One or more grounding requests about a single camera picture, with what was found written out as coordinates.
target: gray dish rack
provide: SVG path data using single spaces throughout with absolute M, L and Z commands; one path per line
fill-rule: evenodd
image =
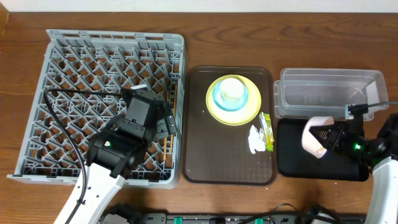
M 167 139 L 153 142 L 146 161 L 131 171 L 125 187 L 171 189 L 178 184 L 185 86 L 185 46 L 178 34 L 47 30 L 51 39 L 30 111 L 14 174 L 24 183 L 73 185 L 80 167 L 71 145 L 43 101 L 43 89 L 118 92 L 145 83 L 157 94 L 169 93 L 173 108 L 177 94 L 177 134 L 172 150 Z M 83 155 L 90 137 L 107 121 L 126 113 L 123 99 L 58 93 L 49 96 L 55 112 L 71 132 Z

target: yellow plate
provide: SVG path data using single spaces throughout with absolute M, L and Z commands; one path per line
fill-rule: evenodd
M 236 78 L 243 83 L 248 89 L 249 97 L 246 104 L 237 111 L 225 111 L 219 108 L 213 101 L 213 90 L 216 84 L 226 78 Z M 216 79 L 209 87 L 206 93 L 206 105 L 210 114 L 217 121 L 237 126 L 250 122 L 258 114 L 261 107 L 261 95 L 257 86 L 250 79 L 241 75 L 225 75 Z

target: white wall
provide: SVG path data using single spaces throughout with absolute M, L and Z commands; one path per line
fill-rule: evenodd
M 398 0 L 0 0 L 10 12 L 398 12 Z

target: black tray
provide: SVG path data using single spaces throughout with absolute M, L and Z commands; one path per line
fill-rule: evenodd
M 218 122 L 206 107 L 208 87 L 224 75 L 242 75 L 261 93 L 261 110 L 274 117 L 272 76 L 263 68 L 196 67 L 188 74 L 183 124 L 182 174 L 190 182 L 207 184 L 269 185 L 276 177 L 275 154 L 251 154 L 248 143 L 258 116 L 240 126 Z
M 303 149 L 301 137 L 307 119 L 281 119 L 277 127 L 278 170 L 286 177 L 365 181 L 368 167 L 327 152 L 317 159 Z

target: wooden table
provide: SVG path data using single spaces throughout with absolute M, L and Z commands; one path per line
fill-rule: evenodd
M 384 74 L 398 100 L 397 14 L 11 13 L 0 42 L 0 223 L 52 223 L 71 186 L 28 185 L 14 172 L 47 44 L 46 29 L 182 34 L 188 69 L 197 65 L 264 67 L 275 80 L 287 67 L 359 68 Z M 396 107 L 365 124 L 373 138 Z M 173 190 L 122 189 L 111 204 L 170 213 L 260 213 L 288 202 L 314 203 L 341 213 L 366 213 L 366 182 L 293 179 L 279 175 L 268 188 L 191 184 Z

